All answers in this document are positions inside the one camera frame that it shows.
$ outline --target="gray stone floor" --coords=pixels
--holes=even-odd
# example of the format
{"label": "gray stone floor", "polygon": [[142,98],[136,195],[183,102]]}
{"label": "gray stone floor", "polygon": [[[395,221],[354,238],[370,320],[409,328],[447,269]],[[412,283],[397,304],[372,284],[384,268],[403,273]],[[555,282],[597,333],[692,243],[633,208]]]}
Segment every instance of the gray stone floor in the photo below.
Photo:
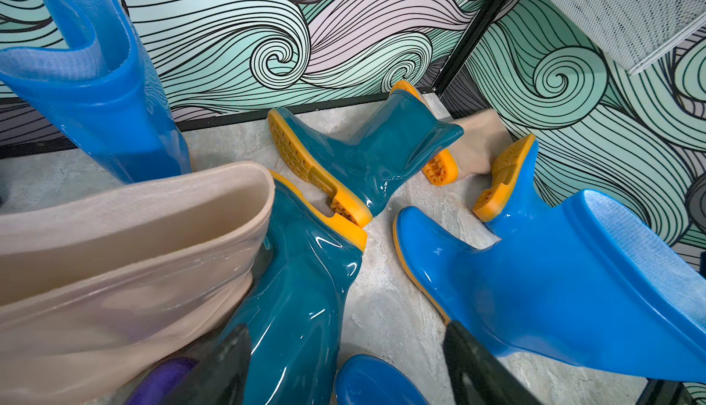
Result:
{"label": "gray stone floor", "polygon": [[[434,94],[427,100],[437,118],[449,118]],[[322,110],[299,117],[309,126],[333,136],[356,130],[378,104]],[[199,171],[240,160],[254,160],[280,172],[302,189],[306,198],[330,215],[319,189],[297,179],[279,158],[265,121],[190,131],[184,134],[194,169]],[[415,205],[449,232],[474,247],[497,240],[469,207],[489,177],[471,176],[437,188],[419,173],[390,201],[388,208],[367,225],[368,245],[363,266],[345,306],[340,360],[356,353],[375,354],[406,374],[432,405],[453,404],[441,351],[444,326],[432,304],[411,283],[393,248],[393,216]],[[0,160],[0,214],[41,209],[74,201],[120,186],[79,150]],[[189,351],[203,352],[199,343]],[[645,379],[578,368],[534,354],[502,358],[503,364],[546,405],[634,405]],[[134,381],[92,404],[119,405]]]}

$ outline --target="boot toe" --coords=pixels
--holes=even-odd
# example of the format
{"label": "boot toe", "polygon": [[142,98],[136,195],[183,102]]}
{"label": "boot toe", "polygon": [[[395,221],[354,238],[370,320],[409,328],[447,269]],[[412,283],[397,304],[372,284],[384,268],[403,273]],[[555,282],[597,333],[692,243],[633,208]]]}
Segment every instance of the boot toe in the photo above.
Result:
{"label": "boot toe", "polygon": [[341,366],[335,381],[338,405],[428,405],[407,376],[382,359],[357,354]]}
{"label": "boot toe", "polygon": [[441,313],[444,323],[455,318],[459,299],[450,279],[460,253],[472,248],[446,232],[416,207],[405,207],[393,225],[395,249],[412,282]]}

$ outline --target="blue rain boot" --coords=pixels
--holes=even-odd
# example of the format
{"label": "blue rain boot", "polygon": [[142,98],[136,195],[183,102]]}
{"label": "blue rain boot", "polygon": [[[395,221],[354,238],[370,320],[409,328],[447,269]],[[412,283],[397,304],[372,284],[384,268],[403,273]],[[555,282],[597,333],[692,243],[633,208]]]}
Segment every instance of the blue rain boot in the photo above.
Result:
{"label": "blue rain boot", "polygon": [[463,134],[438,121],[424,98],[401,80],[385,103],[347,140],[304,125],[286,108],[271,110],[270,132],[287,166],[332,199],[331,209],[360,227],[429,159]]}
{"label": "blue rain boot", "polygon": [[429,405],[407,376],[374,356],[357,354],[339,368],[337,405]]}
{"label": "blue rain boot", "polygon": [[323,216],[287,179],[272,175],[265,238],[272,261],[221,336],[241,323],[250,331],[245,405],[328,405],[343,305],[367,234],[339,214]]}
{"label": "blue rain boot", "polygon": [[117,0],[44,0],[68,50],[0,51],[0,80],[124,183],[191,172],[154,65]]}
{"label": "blue rain boot", "polygon": [[706,280],[630,210],[582,190],[477,250],[416,207],[393,227],[402,267],[448,323],[495,356],[706,380]]}
{"label": "blue rain boot", "polygon": [[550,209],[534,190],[539,142],[533,134],[510,145],[493,162],[493,184],[478,198],[473,213],[501,238]]}

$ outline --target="glossy teal boot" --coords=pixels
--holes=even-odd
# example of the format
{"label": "glossy teal boot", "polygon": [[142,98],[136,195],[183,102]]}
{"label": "glossy teal boot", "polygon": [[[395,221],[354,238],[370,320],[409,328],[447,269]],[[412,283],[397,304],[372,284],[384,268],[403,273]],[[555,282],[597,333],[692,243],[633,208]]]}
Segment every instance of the glossy teal boot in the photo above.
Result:
{"label": "glossy teal boot", "polygon": [[393,236],[446,323],[495,356],[706,381],[706,279],[605,194],[582,190],[484,250],[416,207],[400,211]]}
{"label": "glossy teal boot", "polygon": [[221,337],[246,324],[252,338],[245,405],[328,405],[348,288],[367,234],[328,218],[287,179],[275,177],[265,246],[272,261]]}
{"label": "glossy teal boot", "polygon": [[424,98],[401,80],[385,103],[347,140],[304,125],[286,108],[271,110],[270,132],[287,166],[332,199],[331,209],[360,227],[429,159],[463,134],[438,121]]}

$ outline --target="wallpaper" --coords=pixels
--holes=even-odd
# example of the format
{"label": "wallpaper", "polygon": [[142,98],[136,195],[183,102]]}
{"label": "wallpaper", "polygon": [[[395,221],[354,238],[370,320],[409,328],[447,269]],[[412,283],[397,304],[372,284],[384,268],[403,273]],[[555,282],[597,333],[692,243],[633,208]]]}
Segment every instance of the wallpaper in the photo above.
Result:
{"label": "wallpaper", "polygon": [[706,28],[628,77],[549,0],[494,22],[444,92],[456,117],[496,109],[540,143],[534,177],[558,205],[601,190],[698,268],[706,249]]}
{"label": "wallpaper", "polygon": [[[184,121],[429,86],[484,0],[120,0]],[[42,0],[0,0],[0,48],[65,48]],[[60,137],[0,84],[0,145]]]}
{"label": "wallpaper", "polygon": [[706,384],[684,382],[684,387],[694,399],[694,405],[706,405]]}

